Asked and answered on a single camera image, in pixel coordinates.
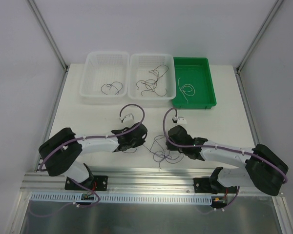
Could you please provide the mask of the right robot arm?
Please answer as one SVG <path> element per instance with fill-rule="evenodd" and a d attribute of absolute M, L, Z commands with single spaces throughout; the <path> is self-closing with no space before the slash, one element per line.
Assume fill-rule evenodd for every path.
<path fill-rule="evenodd" d="M 190 159 L 215 161 L 232 168 L 217 167 L 209 178 L 199 182 L 199 188 L 211 194 L 231 187 L 256 187 L 261 192 L 276 196 L 286 183 L 289 167 L 266 145 L 254 148 L 236 148 L 217 144 L 202 137 L 191 137 L 180 125 L 167 133 L 167 148 Z"/>

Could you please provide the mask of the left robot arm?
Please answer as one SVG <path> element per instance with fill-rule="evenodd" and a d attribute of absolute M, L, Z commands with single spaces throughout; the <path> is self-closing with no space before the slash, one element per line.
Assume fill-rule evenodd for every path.
<path fill-rule="evenodd" d="M 66 127 L 39 147 L 41 167 L 46 167 L 49 176 L 64 175 L 70 182 L 68 190 L 94 191 L 99 187 L 97 177 L 77 158 L 89 153 L 125 152 L 142 146 L 146 137 L 147 128 L 141 123 L 113 130 L 107 136 L 76 137 L 71 128 Z"/>

